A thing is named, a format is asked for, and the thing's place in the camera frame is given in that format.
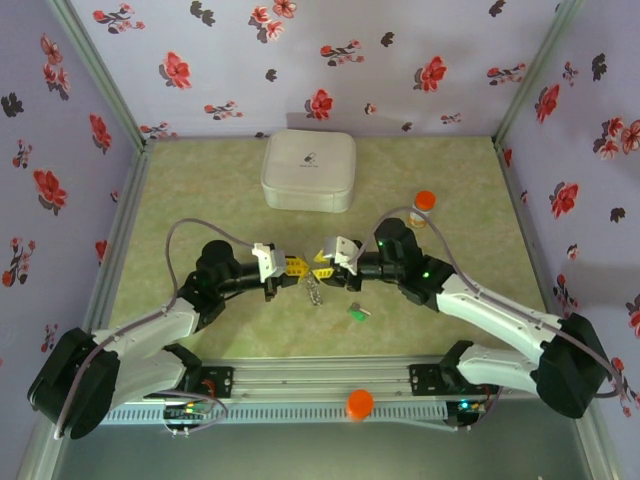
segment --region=floral wallpaper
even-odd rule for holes
[[[560,315],[589,318],[624,394],[601,400],[626,478],[640,478],[640,17],[585,2],[509,130],[505,170]]]
[[[27,390],[61,333],[84,321],[134,148],[45,3],[3,2],[0,25],[0,403],[11,412],[0,476],[9,480],[38,416]]]
[[[558,2],[70,3],[152,139],[491,135]],[[553,101],[551,88],[542,118]]]

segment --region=gray floor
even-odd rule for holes
[[[469,434],[399,424],[100,427],[71,442],[59,480],[591,479],[573,421],[505,400]]]

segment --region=orange bottle cap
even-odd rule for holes
[[[415,204],[420,210],[431,210],[436,205],[436,196],[429,190],[423,190],[416,195]]]
[[[373,396],[366,390],[354,390],[347,399],[347,415],[356,422],[360,422],[371,415],[373,411]]]

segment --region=white storage case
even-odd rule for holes
[[[269,139],[261,182],[270,207],[337,213],[351,206],[355,176],[346,133],[281,130]]]

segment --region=green textured floor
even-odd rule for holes
[[[429,189],[432,218],[462,268],[494,291],[542,309],[533,271],[502,173],[488,137],[358,139],[355,199],[345,213],[273,210],[260,185],[266,141],[203,140],[156,145],[111,325],[157,308],[170,296],[165,235],[183,217],[197,217],[253,242],[273,242],[287,254],[312,259],[325,237],[363,239],[390,208],[410,205]],[[426,253],[444,258],[436,238],[417,231]],[[174,235],[178,281],[194,269],[202,246],[216,237],[197,225]],[[236,258],[254,261],[234,247]],[[280,290],[270,303],[261,292],[229,302],[205,330],[183,343],[203,359],[308,355],[441,354],[457,340],[500,342],[472,325],[410,304],[395,287],[366,283],[358,294],[321,287],[313,307],[301,286]],[[358,323],[346,313],[359,302],[372,312]]]

